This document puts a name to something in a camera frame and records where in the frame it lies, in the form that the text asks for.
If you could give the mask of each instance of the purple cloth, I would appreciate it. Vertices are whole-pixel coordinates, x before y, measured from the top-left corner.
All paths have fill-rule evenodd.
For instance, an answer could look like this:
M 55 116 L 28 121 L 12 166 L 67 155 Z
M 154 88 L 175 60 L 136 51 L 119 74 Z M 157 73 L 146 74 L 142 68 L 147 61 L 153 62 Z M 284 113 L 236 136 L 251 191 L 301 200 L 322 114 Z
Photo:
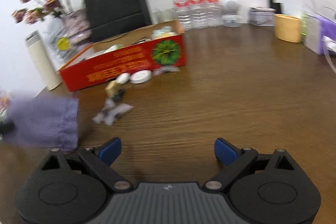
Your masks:
M 320 45 L 318 55 L 324 55 L 324 42 L 323 37 L 329 37 L 336 40 L 336 23 L 324 17 L 315 17 L 320 22 Z
M 3 141 L 22 146 L 77 148 L 78 99 L 58 96 L 13 98 L 8 108 L 8 121 L 15 128 L 4 133 Z

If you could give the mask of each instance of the jar lid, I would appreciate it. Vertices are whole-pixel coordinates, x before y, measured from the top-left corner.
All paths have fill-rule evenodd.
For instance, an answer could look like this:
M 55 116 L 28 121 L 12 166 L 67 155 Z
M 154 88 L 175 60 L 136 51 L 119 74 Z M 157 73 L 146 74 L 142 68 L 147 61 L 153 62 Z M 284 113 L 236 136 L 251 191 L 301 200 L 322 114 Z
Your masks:
M 116 78 L 116 82 L 119 84 L 119 85 L 123 85 L 123 84 L 126 84 L 129 80 L 129 76 L 130 74 L 128 72 L 126 73 L 122 73 L 120 74 L 117 78 Z
M 131 75 L 130 80 L 132 84 L 141 84 L 149 81 L 152 78 L 150 70 L 141 70 Z

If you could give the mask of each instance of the yellow sticker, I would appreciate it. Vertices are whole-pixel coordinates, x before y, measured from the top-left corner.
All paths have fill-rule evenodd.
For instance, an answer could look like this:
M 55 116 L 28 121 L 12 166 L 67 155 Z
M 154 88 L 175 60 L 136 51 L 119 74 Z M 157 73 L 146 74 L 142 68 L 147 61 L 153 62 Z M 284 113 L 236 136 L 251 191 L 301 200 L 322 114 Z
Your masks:
M 62 37 L 57 41 L 57 48 L 60 51 L 65 51 L 67 49 L 70 49 L 71 45 L 69 42 L 69 39 L 67 39 L 66 37 Z

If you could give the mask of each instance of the blue gripper pad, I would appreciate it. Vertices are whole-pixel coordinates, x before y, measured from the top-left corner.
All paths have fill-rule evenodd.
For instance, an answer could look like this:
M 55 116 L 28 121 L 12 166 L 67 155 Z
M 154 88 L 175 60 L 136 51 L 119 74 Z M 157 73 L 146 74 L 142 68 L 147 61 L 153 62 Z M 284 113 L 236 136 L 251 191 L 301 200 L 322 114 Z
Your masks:
M 113 138 L 96 151 L 96 156 L 107 166 L 110 166 L 121 154 L 121 139 Z
M 229 166 L 241 155 L 238 148 L 218 138 L 214 145 L 215 155 L 224 166 Z

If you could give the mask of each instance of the yellow cup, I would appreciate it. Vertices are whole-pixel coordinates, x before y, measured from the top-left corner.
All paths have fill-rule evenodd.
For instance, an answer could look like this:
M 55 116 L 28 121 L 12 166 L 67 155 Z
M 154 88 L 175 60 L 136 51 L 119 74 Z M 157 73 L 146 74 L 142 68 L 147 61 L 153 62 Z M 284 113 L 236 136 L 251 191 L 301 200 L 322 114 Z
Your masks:
M 274 35 L 281 40 L 300 43 L 301 20 L 287 15 L 274 15 Z

